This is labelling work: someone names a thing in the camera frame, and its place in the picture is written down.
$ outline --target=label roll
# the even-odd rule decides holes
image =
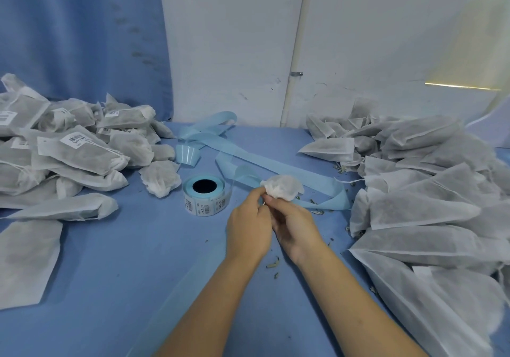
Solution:
[[[194,176],[182,185],[186,210],[196,216],[212,216],[230,201],[225,181],[216,176]]]

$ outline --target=bare skin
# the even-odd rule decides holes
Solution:
[[[266,205],[258,205],[260,196]],[[263,187],[232,212],[225,260],[156,356],[223,354],[239,301],[271,246],[271,229],[303,273],[346,357],[427,356],[324,243],[311,213],[273,199]]]

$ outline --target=blue table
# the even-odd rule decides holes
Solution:
[[[170,124],[178,132],[179,124]],[[327,161],[296,152],[312,141],[304,130],[235,127],[228,139],[246,150],[328,176],[340,176]],[[165,143],[175,146],[176,140]],[[182,167],[185,180],[219,174],[217,151],[205,147],[195,168]],[[273,175],[262,168],[256,172]],[[120,206],[100,221],[65,223],[61,254],[40,304],[0,311],[0,356],[125,357],[176,283],[196,259],[225,238],[226,220],[248,190],[235,187],[225,211],[196,217],[184,208],[181,188],[157,199],[136,171],[130,184],[107,192]],[[344,179],[353,174],[342,175]],[[361,186],[347,186],[350,198]],[[320,202],[326,196],[306,190]],[[10,211],[2,211],[5,216]],[[344,250],[354,242],[345,231],[349,212],[314,215],[324,241],[342,253],[360,283],[371,286],[363,267]],[[0,230],[10,223],[0,220]],[[280,257],[277,268],[266,269]],[[510,355],[510,313],[494,336],[496,355]],[[255,272],[237,311],[225,356],[342,355],[328,324],[299,272],[273,238],[271,251]]]

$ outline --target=blue tabletop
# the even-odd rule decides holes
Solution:
[[[170,127],[178,132],[180,125]],[[252,153],[319,174],[354,177],[338,175],[331,162],[297,154],[312,141],[304,130],[234,127],[226,136]],[[163,142],[176,144],[176,140]],[[220,174],[214,162],[217,151],[205,147],[201,153],[195,168],[181,167],[183,180]],[[261,178],[273,175],[254,168]],[[129,186],[106,192],[117,200],[117,212],[99,221],[64,224],[60,257],[42,301],[0,311],[0,356],[125,357],[177,282],[214,243],[224,240],[226,220],[248,192],[236,186],[224,211],[197,217],[185,210],[180,187],[157,199],[146,191],[137,171],[124,173]],[[347,186],[350,199],[360,186]],[[306,189],[303,198],[310,197],[316,202],[327,199]],[[324,241],[369,289],[365,270],[345,252],[354,242],[345,231],[349,212],[326,212],[314,218]],[[9,223],[0,220],[0,230]],[[266,269],[276,256],[281,260],[278,267]],[[510,355],[509,334],[507,310],[493,337],[495,355]],[[342,355],[310,290],[276,238],[246,289],[228,338],[225,356],[240,355]]]

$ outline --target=pile of bags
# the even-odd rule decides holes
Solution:
[[[13,74],[0,93],[0,208],[19,209],[0,233],[0,309],[38,303],[60,251],[59,220],[102,219],[118,209],[100,193],[128,185],[141,168],[163,197],[181,184],[174,138],[148,105],[131,108],[107,94],[105,107],[75,98],[50,102]]]
[[[350,252],[433,356],[489,356],[510,299],[510,168],[448,116],[307,117],[300,152],[357,171]]]

